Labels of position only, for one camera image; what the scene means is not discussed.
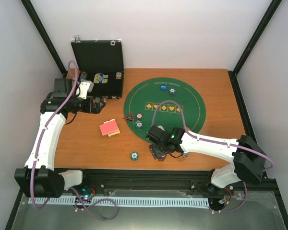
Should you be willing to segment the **teal poker chip stack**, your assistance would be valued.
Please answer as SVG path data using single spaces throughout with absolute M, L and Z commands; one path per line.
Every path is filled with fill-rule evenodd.
M 132 152 L 132 153 L 130 154 L 130 159 L 131 159 L 132 161 L 138 160 L 138 159 L 139 159 L 139 153 L 136 152 L 136 151 Z

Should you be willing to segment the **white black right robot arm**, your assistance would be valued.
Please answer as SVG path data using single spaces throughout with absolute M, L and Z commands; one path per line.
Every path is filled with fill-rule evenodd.
M 242 181 L 259 184 L 264 173 L 266 154 L 249 136 L 239 139 L 222 139 L 199 135 L 183 128 L 171 132 L 152 126 L 146 138 L 154 159 L 160 159 L 174 152 L 180 154 L 200 153 L 228 162 L 228 165 L 213 169 L 209 184 L 224 188 Z

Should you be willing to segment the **blue round blind button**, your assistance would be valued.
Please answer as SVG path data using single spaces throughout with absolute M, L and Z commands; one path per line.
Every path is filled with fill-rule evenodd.
M 161 91 L 167 91 L 168 90 L 168 86 L 166 84 L 160 84 L 159 88 Z

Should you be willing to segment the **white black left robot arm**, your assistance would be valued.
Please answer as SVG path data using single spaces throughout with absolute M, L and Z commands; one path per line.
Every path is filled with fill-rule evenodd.
M 70 113 L 99 114 L 105 107 L 100 98 L 88 96 L 94 83 L 84 80 L 75 83 L 71 79 L 55 79 L 54 91 L 40 106 L 38 134 L 23 168 L 17 168 L 14 178 L 27 197 L 58 198 L 64 190 L 74 187 L 85 193 L 90 180 L 81 170 L 54 171 L 55 153 L 62 131 Z

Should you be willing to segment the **purple poker chip stack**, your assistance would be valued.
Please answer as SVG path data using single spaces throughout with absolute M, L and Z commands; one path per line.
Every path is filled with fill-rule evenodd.
M 182 157 L 185 159 L 185 158 L 187 158 L 189 156 L 189 153 L 188 152 L 186 152 L 186 153 L 183 153 L 183 155 L 182 155 Z

